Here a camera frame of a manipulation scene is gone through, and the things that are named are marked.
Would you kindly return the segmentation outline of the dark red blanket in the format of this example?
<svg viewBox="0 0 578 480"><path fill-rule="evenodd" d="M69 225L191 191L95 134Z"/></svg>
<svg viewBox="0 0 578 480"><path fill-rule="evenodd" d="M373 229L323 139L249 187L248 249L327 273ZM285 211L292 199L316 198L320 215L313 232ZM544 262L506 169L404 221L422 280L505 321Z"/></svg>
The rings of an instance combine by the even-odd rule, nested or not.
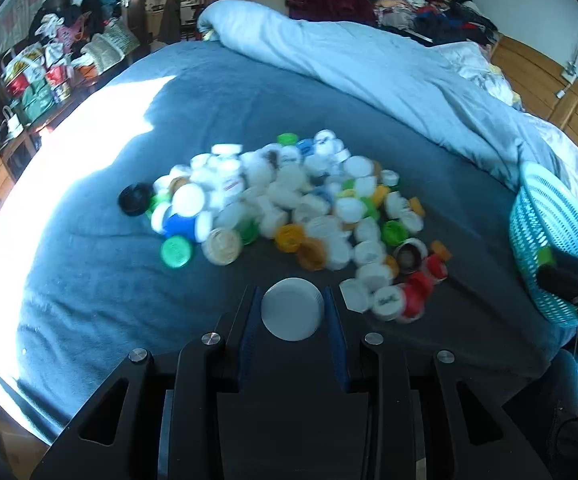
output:
<svg viewBox="0 0 578 480"><path fill-rule="evenodd" d="M370 0L286 0L286 6L293 20L377 25Z"/></svg>

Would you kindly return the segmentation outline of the pile of clothes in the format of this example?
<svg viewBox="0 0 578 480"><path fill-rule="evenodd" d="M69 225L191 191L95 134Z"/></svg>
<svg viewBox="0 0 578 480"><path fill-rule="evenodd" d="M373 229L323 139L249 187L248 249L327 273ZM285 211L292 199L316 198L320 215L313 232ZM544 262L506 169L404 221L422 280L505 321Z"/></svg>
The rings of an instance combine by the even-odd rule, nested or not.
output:
<svg viewBox="0 0 578 480"><path fill-rule="evenodd" d="M411 38L426 47L472 41L489 48L498 27L473 0L370 0L380 29Z"/></svg>

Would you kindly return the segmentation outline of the light blue plastic basket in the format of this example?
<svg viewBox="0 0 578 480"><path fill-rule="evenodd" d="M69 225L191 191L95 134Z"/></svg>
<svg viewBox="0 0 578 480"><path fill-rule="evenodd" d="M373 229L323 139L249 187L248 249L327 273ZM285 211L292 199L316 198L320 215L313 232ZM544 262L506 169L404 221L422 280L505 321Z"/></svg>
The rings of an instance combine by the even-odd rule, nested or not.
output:
<svg viewBox="0 0 578 480"><path fill-rule="evenodd" d="M573 304L541 289L536 281L538 252L557 248L578 257L578 203L569 189L536 162L520 166L520 188L509 217L514 260L538 312L554 325L578 327Z"/></svg>

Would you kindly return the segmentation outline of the black bottle cap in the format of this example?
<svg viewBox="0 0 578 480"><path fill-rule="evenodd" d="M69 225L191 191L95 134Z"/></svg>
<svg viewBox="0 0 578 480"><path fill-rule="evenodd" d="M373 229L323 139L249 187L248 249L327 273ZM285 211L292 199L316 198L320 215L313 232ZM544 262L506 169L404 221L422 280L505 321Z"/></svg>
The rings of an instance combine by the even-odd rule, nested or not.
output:
<svg viewBox="0 0 578 480"><path fill-rule="evenodd" d="M153 189L150 184L145 182L130 184L118 195L118 206L123 214L137 217L149 209L152 196Z"/></svg>

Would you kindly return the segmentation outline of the wooden headboard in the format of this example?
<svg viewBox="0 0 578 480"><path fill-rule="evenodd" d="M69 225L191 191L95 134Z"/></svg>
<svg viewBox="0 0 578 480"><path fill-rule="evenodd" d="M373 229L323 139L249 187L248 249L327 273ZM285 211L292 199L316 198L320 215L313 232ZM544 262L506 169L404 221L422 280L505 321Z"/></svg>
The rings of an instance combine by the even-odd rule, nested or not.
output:
<svg viewBox="0 0 578 480"><path fill-rule="evenodd" d="M506 36L499 39L490 60L529 113L560 128L578 147L578 81L566 81L561 65Z"/></svg>

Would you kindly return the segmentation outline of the cluttered side table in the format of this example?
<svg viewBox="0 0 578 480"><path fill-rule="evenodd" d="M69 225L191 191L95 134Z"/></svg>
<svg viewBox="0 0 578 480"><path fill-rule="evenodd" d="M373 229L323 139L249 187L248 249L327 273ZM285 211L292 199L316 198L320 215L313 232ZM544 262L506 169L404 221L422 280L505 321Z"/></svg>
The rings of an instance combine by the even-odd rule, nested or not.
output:
<svg viewBox="0 0 578 480"><path fill-rule="evenodd" d="M147 50L145 0L12 0L0 15L0 123L30 126Z"/></svg>

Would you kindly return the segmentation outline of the large white lid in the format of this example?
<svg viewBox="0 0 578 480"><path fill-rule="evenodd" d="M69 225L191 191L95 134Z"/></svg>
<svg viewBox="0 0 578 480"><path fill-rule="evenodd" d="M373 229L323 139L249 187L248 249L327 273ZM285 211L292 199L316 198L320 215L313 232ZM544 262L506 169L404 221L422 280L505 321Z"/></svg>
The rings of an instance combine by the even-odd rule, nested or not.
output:
<svg viewBox="0 0 578 480"><path fill-rule="evenodd" d="M324 298L303 278L285 278L263 295L261 319L276 338L298 342L310 338L324 318Z"/></svg>

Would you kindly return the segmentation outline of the green bottle cap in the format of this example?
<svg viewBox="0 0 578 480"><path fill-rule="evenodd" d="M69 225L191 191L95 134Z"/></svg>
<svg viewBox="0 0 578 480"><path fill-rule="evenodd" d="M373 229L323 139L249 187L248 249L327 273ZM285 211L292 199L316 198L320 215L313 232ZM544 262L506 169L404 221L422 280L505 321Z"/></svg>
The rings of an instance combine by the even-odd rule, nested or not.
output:
<svg viewBox="0 0 578 480"><path fill-rule="evenodd" d="M174 235L162 243L160 256L169 268L182 268L193 257L193 245L184 236Z"/></svg>

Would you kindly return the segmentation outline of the light blue rolled duvet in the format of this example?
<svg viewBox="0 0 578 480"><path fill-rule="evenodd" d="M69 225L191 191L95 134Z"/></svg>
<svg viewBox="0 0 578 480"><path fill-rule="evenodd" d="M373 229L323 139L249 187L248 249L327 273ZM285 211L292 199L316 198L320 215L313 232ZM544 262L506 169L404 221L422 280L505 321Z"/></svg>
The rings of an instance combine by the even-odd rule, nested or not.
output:
<svg viewBox="0 0 578 480"><path fill-rule="evenodd" d="M352 22L293 20L260 3L219 0L199 16L210 41L316 79L460 155L510 190L522 162L555 174L578 203L578 147L558 127L461 77L438 50Z"/></svg>

